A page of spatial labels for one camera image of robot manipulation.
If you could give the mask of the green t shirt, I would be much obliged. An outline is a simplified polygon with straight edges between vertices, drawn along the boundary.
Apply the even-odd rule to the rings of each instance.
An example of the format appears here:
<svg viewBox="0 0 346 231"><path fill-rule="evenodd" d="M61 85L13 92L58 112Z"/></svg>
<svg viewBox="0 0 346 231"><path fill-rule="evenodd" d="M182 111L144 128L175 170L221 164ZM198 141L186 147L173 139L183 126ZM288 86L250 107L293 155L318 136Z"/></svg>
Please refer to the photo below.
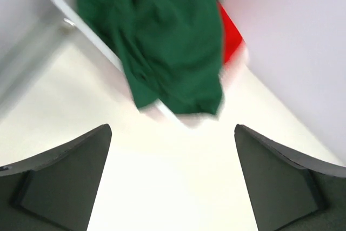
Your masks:
<svg viewBox="0 0 346 231"><path fill-rule="evenodd" d="M223 98L218 0L76 0L81 19L118 56L134 103L215 116Z"/></svg>

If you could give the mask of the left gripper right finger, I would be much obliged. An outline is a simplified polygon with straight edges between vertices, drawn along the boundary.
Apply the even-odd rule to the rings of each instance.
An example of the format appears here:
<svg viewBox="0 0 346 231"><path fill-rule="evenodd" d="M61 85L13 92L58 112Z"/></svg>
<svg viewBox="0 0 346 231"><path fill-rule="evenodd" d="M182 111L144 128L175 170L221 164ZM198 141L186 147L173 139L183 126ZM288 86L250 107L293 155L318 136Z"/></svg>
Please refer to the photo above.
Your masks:
<svg viewBox="0 0 346 231"><path fill-rule="evenodd" d="M345 230L345 167L240 124L235 142L258 230Z"/></svg>

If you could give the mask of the white plastic basket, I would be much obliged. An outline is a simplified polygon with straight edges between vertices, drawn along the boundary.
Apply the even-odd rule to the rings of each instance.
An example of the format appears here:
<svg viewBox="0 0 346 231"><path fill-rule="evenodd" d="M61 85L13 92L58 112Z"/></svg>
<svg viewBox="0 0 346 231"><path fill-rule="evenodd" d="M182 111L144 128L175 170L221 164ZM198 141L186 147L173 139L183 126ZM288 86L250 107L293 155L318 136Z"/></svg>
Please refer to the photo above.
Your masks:
<svg viewBox="0 0 346 231"><path fill-rule="evenodd" d="M70 20L71 24L75 26L84 36L96 47L99 51L120 71L124 74L122 63L118 56L106 45L106 43L100 39L96 33L81 19L77 13L76 9L76 0L51 0L53 4ZM205 118L218 118L222 109L222 104L224 102L224 84L225 81L222 79L223 71L229 67L232 63L235 62L236 57L230 63L223 65L221 71L219 72L219 78L221 82L221 87L223 91L223 98L219 106L218 112L215 116L209 114L188 114L188 115L179 115L174 114L162 101L157 100L149 106L141 108L139 110L146 110L148 112L153 112L158 110L166 118L176 121L179 124L194 125L197 124L200 120Z"/></svg>

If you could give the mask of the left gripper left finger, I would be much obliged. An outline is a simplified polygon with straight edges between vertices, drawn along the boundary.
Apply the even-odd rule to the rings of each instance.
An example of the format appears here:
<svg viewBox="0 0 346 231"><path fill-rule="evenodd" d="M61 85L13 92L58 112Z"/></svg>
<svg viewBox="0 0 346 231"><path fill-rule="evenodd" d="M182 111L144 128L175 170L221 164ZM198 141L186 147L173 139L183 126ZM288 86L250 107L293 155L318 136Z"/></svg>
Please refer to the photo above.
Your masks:
<svg viewBox="0 0 346 231"><path fill-rule="evenodd" d="M112 131L101 125L1 167L1 230L87 230Z"/></svg>

